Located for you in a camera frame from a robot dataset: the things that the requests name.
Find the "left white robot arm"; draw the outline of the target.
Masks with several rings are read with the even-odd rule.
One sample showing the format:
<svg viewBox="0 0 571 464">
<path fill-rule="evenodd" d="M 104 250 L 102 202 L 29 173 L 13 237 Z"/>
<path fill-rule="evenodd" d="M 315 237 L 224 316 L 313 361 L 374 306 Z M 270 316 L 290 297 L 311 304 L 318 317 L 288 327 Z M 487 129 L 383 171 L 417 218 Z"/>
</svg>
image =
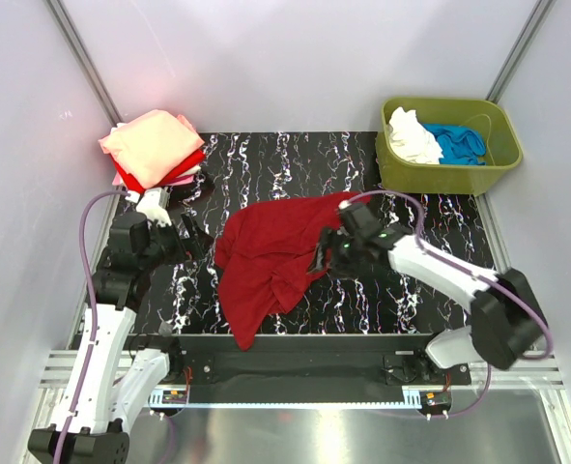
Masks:
<svg viewBox="0 0 571 464">
<path fill-rule="evenodd" d="M 84 332 L 71 376 L 50 423 L 31 431 L 27 449 L 41 463 L 124 463 L 129 435 L 159 382 L 184 373 L 179 341 L 156 334 L 117 374 L 151 275 L 161 266 L 202 259 L 213 238 L 197 222 L 160 225 L 138 212 L 115 217 L 94 273 Z"/>
</svg>

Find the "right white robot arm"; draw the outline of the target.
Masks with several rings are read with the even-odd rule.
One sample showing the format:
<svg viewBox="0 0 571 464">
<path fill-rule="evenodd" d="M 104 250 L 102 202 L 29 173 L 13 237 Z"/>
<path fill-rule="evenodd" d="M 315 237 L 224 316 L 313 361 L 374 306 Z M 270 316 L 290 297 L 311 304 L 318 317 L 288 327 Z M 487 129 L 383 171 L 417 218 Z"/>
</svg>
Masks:
<svg viewBox="0 0 571 464">
<path fill-rule="evenodd" d="M 500 370 L 525 357 L 548 324 L 525 275 L 502 274 L 456 259 L 424 242 L 413 230 L 383 225 L 362 203 L 343 201 L 337 227 L 320 234 L 308 271 L 355 278 L 375 264 L 410 276 L 459 304 L 470 316 L 466 327 L 434 334 L 414 359 L 417 377 L 436 383 L 449 368 L 484 361 Z"/>
</svg>

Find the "dark red t-shirt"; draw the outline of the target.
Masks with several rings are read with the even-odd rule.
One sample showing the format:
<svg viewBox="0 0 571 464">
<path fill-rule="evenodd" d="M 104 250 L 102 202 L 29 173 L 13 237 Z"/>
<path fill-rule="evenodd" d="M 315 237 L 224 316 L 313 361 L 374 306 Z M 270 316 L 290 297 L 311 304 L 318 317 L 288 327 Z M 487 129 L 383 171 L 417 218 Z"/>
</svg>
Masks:
<svg viewBox="0 0 571 464">
<path fill-rule="evenodd" d="M 222 270 L 217 295 L 241 350 L 250 349 L 267 316 L 291 312 L 324 275 L 308 271 L 320 234 L 340 226 L 338 206 L 354 196 L 342 191 L 259 202 L 226 221 L 215 245 L 214 263 Z"/>
</svg>

